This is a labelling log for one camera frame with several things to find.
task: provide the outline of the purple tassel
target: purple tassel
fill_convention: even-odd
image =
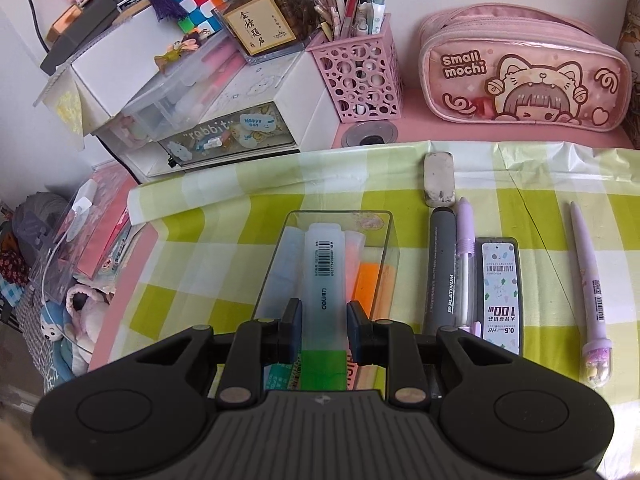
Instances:
[[[165,18],[175,18],[176,20],[183,20],[188,16],[186,10],[184,10],[178,2],[175,0],[149,0],[151,5],[156,10],[156,16],[158,21]]]

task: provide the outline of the cat print bag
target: cat print bag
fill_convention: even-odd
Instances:
[[[620,124],[631,68],[584,23],[509,4],[428,16],[419,73],[427,104],[458,123],[557,123],[595,131]]]

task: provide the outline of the desk surface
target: desk surface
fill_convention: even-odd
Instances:
[[[403,117],[394,121],[398,127],[399,142],[417,140],[564,140],[592,148],[633,148],[631,141],[620,127],[612,132],[596,133],[566,126],[540,126],[536,124],[457,124],[443,121],[427,108],[419,89],[409,89],[405,95]],[[341,124],[334,140],[334,148],[340,148],[342,134],[352,124]],[[117,283],[117,293],[111,301],[104,319],[90,369],[109,361],[111,348],[118,332],[120,320],[136,288],[146,260],[158,239],[151,224],[144,227],[133,253]]]
[[[459,124],[436,117],[424,102],[422,90],[409,88],[404,92],[402,119],[393,121],[398,128],[397,142],[417,140],[564,140],[591,148],[633,148],[622,127],[606,133],[590,132],[556,124]],[[340,124],[333,148],[340,148],[342,134],[358,123]]]

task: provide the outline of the pink pen holder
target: pink pen holder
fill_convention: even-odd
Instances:
[[[314,55],[343,123],[399,119],[402,81],[385,14],[380,34],[328,42],[318,34],[306,48]]]

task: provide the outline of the green and white tablecloth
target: green and white tablecloth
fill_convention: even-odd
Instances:
[[[114,360],[188,326],[232,332],[247,320],[285,216],[295,209],[383,209],[401,247],[391,317],[414,330],[424,311],[428,209],[422,160],[454,155],[456,192],[474,207],[477,236],[520,248],[524,355],[578,377],[582,293],[569,203],[582,208],[597,250],[614,343],[601,390],[616,432],[601,472],[640,468],[640,152],[569,143],[420,142],[302,153],[200,170],[141,186],[132,223],[158,241],[118,330]]]

